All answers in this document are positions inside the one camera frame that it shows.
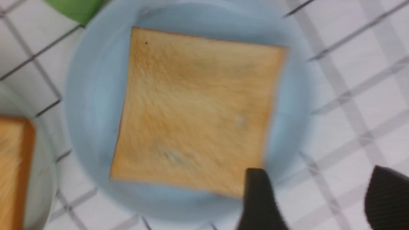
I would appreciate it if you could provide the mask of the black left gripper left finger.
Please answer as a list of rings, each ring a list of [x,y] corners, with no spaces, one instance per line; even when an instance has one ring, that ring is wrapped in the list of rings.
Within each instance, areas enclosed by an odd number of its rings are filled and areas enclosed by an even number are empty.
[[[265,170],[248,168],[238,230],[288,230]]]

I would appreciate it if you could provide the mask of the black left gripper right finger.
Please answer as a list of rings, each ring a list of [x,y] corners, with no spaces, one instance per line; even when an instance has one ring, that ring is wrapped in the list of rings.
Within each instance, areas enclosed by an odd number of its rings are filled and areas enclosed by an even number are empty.
[[[364,199],[364,213],[373,230],[408,230],[408,176],[375,166]]]

